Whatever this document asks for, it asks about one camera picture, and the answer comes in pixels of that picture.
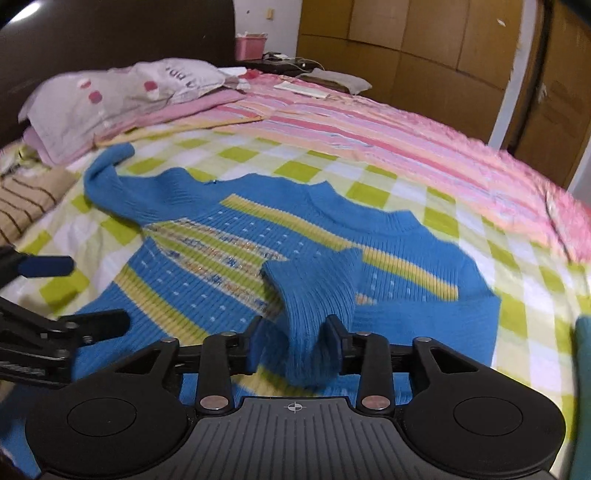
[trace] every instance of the pink striped blanket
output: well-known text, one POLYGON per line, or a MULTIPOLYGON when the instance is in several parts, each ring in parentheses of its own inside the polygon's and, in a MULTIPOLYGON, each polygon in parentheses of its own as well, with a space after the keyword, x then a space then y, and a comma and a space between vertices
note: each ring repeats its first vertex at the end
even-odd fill
POLYGON ((325 89, 327 99, 314 99, 273 88, 282 81, 260 75, 246 98, 174 123, 262 115, 266 120, 221 129, 374 164, 452 195, 571 261, 591 261, 588 210, 507 152, 363 97, 325 89))

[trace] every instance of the brown headboard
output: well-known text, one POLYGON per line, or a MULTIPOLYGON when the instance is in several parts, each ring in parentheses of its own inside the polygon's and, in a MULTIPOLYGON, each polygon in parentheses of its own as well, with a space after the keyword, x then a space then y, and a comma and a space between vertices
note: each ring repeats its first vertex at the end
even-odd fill
MULTIPOLYGON (((232 0, 37 1, 35 14, 0 30, 0 147, 22 134, 26 98, 58 73, 167 57, 235 64, 232 0)), ((0 14, 27 3, 0 0, 0 14)))

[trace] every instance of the brown striped fabric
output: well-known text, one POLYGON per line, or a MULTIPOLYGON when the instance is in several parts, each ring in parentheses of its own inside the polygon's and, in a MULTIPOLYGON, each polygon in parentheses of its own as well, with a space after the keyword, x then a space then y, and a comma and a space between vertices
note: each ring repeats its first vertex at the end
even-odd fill
POLYGON ((12 244, 47 213, 76 182, 63 168, 35 177, 11 175, 0 186, 0 245, 12 244))

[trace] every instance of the checkered bedsheet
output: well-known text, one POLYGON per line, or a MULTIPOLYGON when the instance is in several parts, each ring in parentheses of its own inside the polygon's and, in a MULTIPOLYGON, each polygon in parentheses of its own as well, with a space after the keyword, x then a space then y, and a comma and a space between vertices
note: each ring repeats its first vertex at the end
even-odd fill
MULTIPOLYGON (((591 311, 584 266, 567 265, 548 249, 500 230, 446 194, 365 163, 216 131, 184 132, 134 146, 135 157, 119 167, 123 174, 152 176, 180 166, 201 181, 247 173, 304 183, 328 180, 354 202, 384 210, 408 209, 439 238, 457 243, 502 298, 493 366, 548 396, 566 418, 567 439, 553 467, 555 475, 565 476, 576 400, 571 335, 577 315, 591 311)), ((82 171, 95 157, 96 153, 87 155, 75 168, 82 171)), ((75 273, 67 278, 19 279, 2 294, 49 316, 73 313, 106 288, 140 244, 139 228, 93 207, 79 181, 20 242, 20 248, 31 253, 71 255, 75 273)))

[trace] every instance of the blue sweater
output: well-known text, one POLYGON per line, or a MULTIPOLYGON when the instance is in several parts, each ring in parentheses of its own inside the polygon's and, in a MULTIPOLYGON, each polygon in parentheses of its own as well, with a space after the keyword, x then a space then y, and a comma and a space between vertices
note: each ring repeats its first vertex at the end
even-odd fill
MULTIPOLYGON (((115 165, 133 154, 129 144, 112 147, 85 174, 88 198, 138 223, 144 241, 82 310, 123 308, 132 327, 82 349, 75 377, 165 336, 200 343, 243 331, 258 314, 267 320, 259 375, 236 382, 237 400, 315 393, 354 403, 359 379, 337 376, 320 334, 331 313, 351 331, 406 345, 431 336, 490 365, 499 299, 470 257, 412 213, 356 205, 326 182, 250 174, 201 183, 180 168, 149 178, 117 175, 115 165)), ((193 402, 195 385, 186 376, 184 403, 193 402)), ((395 376, 395 386, 397 403, 408 402, 407 376, 395 376)), ((17 455, 22 437, 14 440, 0 442, 17 455)))

